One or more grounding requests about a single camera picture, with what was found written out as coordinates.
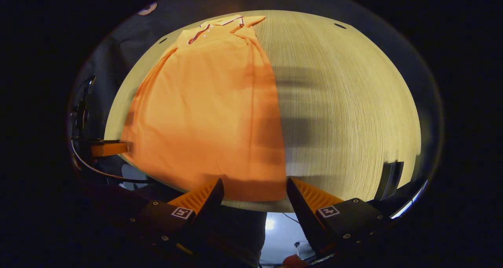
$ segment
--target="wooden table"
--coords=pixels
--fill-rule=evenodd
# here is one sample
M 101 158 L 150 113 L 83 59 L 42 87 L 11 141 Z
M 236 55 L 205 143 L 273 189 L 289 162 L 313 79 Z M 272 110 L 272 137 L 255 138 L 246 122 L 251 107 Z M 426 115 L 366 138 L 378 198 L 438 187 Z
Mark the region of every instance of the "wooden table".
M 276 77 L 288 176 L 343 200 L 373 199 L 384 162 L 404 161 L 399 186 L 410 181 L 421 147 L 417 110 L 399 71 L 372 41 L 348 24 L 300 12 L 211 19 L 234 14 L 266 15 L 254 28 Z M 182 30 L 211 19 L 161 37 L 138 60 L 115 96 L 106 140 L 120 139 L 136 89 L 160 55 Z M 223 204 L 293 212 L 288 198 Z

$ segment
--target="table surface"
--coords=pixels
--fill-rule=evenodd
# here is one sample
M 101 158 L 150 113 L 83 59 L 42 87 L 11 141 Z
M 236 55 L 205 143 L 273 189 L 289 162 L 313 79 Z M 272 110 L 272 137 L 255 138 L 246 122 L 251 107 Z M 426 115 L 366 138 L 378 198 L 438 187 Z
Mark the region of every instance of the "table surface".
M 300 12 L 236 12 L 161 37 L 124 79 L 108 114 L 104 139 L 120 139 L 138 86 L 182 30 L 234 14 L 266 16 L 254 28 L 275 73 L 287 176 L 343 200 L 373 199 L 384 162 L 404 161 L 398 186 L 410 181 L 421 149 L 420 123 L 399 71 L 352 26 Z M 293 212 L 288 198 L 222 204 Z

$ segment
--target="light wood grain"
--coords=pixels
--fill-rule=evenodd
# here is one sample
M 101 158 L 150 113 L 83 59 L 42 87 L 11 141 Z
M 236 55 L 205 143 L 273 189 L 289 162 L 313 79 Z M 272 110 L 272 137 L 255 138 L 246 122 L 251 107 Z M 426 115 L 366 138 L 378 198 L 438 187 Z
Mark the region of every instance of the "light wood grain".
M 417 110 L 399 71 L 370 39 L 348 24 L 311 14 L 233 14 L 266 15 L 254 28 L 276 76 L 288 176 L 343 200 L 373 199 L 387 161 L 404 161 L 399 186 L 410 181 L 421 146 Z M 140 58 L 115 96 L 105 139 L 120 139 L 136 89 L 181 31 L 211 19 L 171 32 Z M 292 211 L 288 198 L 223 204 Z

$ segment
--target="orange shirt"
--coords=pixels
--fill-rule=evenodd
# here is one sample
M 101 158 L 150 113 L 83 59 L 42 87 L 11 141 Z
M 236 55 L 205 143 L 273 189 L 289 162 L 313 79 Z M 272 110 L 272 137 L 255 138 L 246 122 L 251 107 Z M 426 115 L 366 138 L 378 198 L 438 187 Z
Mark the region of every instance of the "orange shirt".
M 186 190 L 221 177 L 228 199 L 285 197 L 275 77 L 252 27 L 264 19 L 234 15 L 181 33 L 131 104 L 121 137 L 131 163 Z

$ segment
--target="orange polo shirt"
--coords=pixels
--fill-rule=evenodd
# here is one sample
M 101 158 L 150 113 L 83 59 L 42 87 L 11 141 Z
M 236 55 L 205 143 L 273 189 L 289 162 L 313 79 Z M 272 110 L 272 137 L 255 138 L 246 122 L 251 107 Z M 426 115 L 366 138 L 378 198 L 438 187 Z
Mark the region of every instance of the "orange polo shirt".
M 280 200 L 285 150 L 271 63 L 234 15 L 184 30 L 138 88 L 122 131 L 126 158 L 191 190 L 223 179 L 225 198 Z

